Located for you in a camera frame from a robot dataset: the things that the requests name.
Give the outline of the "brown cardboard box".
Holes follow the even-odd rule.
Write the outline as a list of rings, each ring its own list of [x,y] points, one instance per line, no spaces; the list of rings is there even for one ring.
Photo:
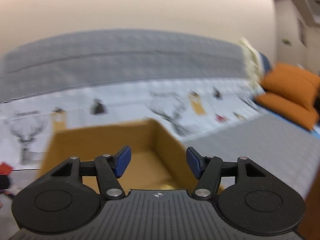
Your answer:
[[[52,136],[38,176],[71,156],[93,161],[130,146],[131,161],[119,179],[126,193],[133,189],[192,192],[197,179],[186,162],[186,147],[153,119],[65,130]]]

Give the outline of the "white deer print cloth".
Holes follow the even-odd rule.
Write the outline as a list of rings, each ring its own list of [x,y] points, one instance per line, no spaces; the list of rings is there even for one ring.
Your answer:
[[[185,142],[263,114],[243,78],[168,79],[61,90],[1,103],[1,161],[36,170],[53,134],[152,118]]]

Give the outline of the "flat red tea packet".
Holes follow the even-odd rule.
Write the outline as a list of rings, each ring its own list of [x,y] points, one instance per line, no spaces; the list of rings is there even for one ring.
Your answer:
[[[13,167],[7,163],[0,163],[0,175],[8,176],[13,171]]]

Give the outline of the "orange cushion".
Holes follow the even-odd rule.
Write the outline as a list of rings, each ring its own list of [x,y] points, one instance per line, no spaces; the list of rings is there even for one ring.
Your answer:
[[[319,121],[314,107],[319,95],[319,76],[286,63],[278,63],[260,81],[265,93],[255,96],[260,106],[307,131]]]

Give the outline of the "cream blue fabric bundle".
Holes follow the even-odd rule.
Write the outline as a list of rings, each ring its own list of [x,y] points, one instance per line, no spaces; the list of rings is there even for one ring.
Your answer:
[[[249,41],[244,37],[239,40],[238,44],[242,48],[244,55],[248,83],[253,90],[257,91],[260,88],[262,79],[272,70],[272,65],[269,59],[253,48]]]

